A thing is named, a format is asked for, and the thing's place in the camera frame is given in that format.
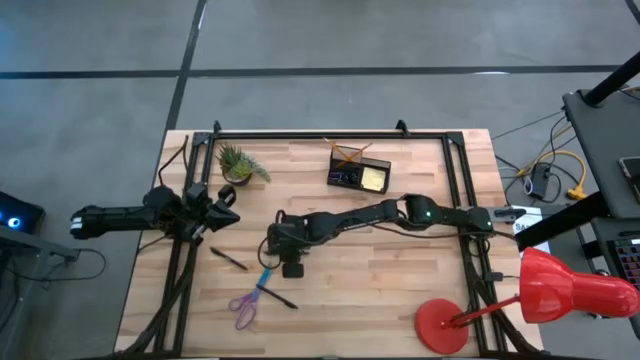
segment red lamp base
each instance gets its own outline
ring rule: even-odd
[[[415,327],[418,338],[430,350],[440,354],[449,355],[460,351],[469,339],[469,327],[442,327],[460,313],[462,310],[451,301],[427,301],[416,312]]]

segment keyboard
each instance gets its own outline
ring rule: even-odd
[[[620,277],[640,290],[640,239],[614,240],[608,245]]]

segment black pen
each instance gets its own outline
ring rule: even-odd
[[[239,268],[241,268],[241,269],[243,269],[245,271],[249,271],[249,268],[246,267],[243,263],[241,263],[241,262],[239,262],[239,261],[237,261],[235,259],[232,259],[229,255],[227,255],[227,254],[223,253],[222,251],[214,248],[213,246],[209,247],[209,249],[211,250],[211,252],[214,255],[218,255],[221,258],[223,258],[223,259],[227,260],[228,262],[232,263],[233,265],[235,265],[235,266],[237,266],[237,267],[239,267]]]
[[[266,287],[260,285],[260,284],[256,284],[256,287],[264,292],[266,292],[267,294],[273,296],[274,298],[282,301],[285,305],[287,305],[288,308],[290,309],[297,309],[298,307],[296,306],[296,304],[292,303],[291,301],[283,298],[282,296],[274,293],[273,291],[267,289]]]

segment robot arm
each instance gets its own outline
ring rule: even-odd
[[[400,201],[404,201],[406,213],[398,209]],[[486,208],[452,209],[439,206],[424,195],[406,194],[398,200],[383,200],[340,214],[315,212],[296,216],[281,211],[267,230],[266,253],[280,257],[285,278],[300,278],[304,276],[300,260],[307,249],[322,245],[343,231],[383,222],[394,223],[407,231],[424,231],[440,224],[465,227],[472,232],[493,232],[492,216]]]
[[[193,184],[184,200],[161,185],[144,196],[143,206],[82,208],[71,216],[70,232],[76,239],[85,240],[109,231],[158,229],[186,241],[201,226],[217,231],[238,222],[240,217],[229,209],[235,200],[235,190],[229,185],[220,189],[216,202],[202,183]]]

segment potted plant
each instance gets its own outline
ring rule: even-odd
[[[242,149],[237,146],[222,144],[217,158],[220,162],[222,176],[232,185],[247,185],[254,172],[267,182],[271,181],[269,173],[254,158],[242,152]]]

